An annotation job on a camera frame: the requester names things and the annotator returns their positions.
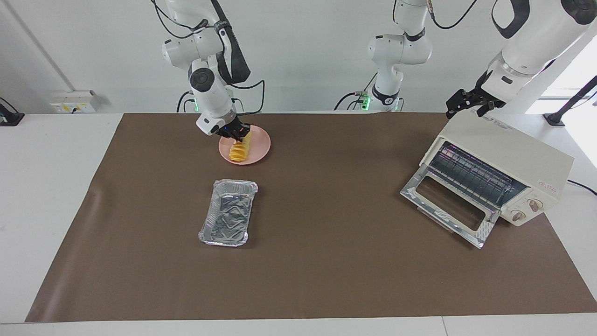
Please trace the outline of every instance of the oven label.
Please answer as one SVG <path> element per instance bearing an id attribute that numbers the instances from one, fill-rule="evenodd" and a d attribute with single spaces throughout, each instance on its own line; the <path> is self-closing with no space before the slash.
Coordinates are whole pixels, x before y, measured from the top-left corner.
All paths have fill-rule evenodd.
<path id="1" fill-rule="evenodd" d="M 481 117 L 489 122 L 492 122 L 494 125 L 496 125 L 497 127 L 501 128 L 501 129 L 505 129 L 505 130 L 511 130 L 512 127 L 508 124 L 502 123 L 501 121 L 491 118 L 488 115 L 484 115 L 483 117 Z"/>
<path id="2" fill-rule="evenodd" d="M 542 187 L 543 189 L 547 190 L 548 192 L 550 192 L 550 193 L 552 193 L 554 195 L 559 194 L 559 190 L 556 187 L 554 187 L 553 185 L 551 185 L 551 184 L 549 184 L 547 182 L 543 182 L 543 181 L 539 180 L 538 184 L 539 184 L 540 187 Z"/>

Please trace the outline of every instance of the silver tray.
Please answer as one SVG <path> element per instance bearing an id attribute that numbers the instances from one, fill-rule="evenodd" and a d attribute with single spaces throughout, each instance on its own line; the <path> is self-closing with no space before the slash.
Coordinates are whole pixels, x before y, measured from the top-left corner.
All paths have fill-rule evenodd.
<path id="1" fill-rule="evenodd" d="M 256 192 L 255 182 L 229 179 L 216 181 L 207 218 L 199 231 L 199 240 L 209 245 L 230 247 L 246 243 Z"/>

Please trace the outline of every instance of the cream toaster oven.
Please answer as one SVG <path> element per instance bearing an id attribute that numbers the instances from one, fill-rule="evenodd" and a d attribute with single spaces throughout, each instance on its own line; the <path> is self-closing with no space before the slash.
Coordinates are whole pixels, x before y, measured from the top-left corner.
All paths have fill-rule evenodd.
<path id="1" fill-rule="evenodd" d="M 482 248 L 499 217 L 520 226 L 556 204 L 574 159 L 473 110 L 455 115 L 401 194 L 445 228 Z M 430 178 L 485 213 L 464 225 L 417 189 Z"/>

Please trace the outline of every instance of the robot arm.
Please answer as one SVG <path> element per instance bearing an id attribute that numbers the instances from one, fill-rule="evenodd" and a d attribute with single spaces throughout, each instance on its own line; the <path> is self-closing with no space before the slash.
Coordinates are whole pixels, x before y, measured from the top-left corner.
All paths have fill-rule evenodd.
<path id="1" fill-rule="evenodd" d="M 188 71 L 189 84 L 201 111 L 197 126 L 207 135 L 242 141 L 251 126 L 236 116 L 226 85 L 246 81 L 251 71 L 218 0 L 211 0 L 215 15 L 201 2 L 167 0 L 170 17 L 195 28 L 189 39 L 166 41 L 162 54 L 173 66 Z"/>
<path id="2" fill-rule="evenodd" d="M 377 35 L 369 43 L 369 56 L 378 69 L 376 82 L 368 92 L 370 109 L 393 110 L 404 78 L 398 65 L 423 64 L 431 57 L 431 42 L 425 35 L 426 17 L 426 0 L 399 0 L 396 21 L 404 34 Z"/>
<path id="3" fill-rule="evenodd" d="M 461 89 L 446 102 L 448 118 L 473 106 L 480 106 L 479 116 L 504 107 L 588 30 L 597 13 L 597 0 L 510 2 L 514 19 L 505 28 L 497 24 L 492 11 L 496 28 L 508 39 L 506 46 L 473 90 Z"/>

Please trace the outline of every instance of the electrical outlet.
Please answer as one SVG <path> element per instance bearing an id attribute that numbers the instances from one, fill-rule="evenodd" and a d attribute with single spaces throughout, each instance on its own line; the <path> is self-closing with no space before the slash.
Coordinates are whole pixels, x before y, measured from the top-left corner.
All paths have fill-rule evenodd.
<path id="1" fill-rule="evenodd" d="M 91 91 L 55 93 L 50 104 L 57 113 L 97 113 L 100 103 Z"/>

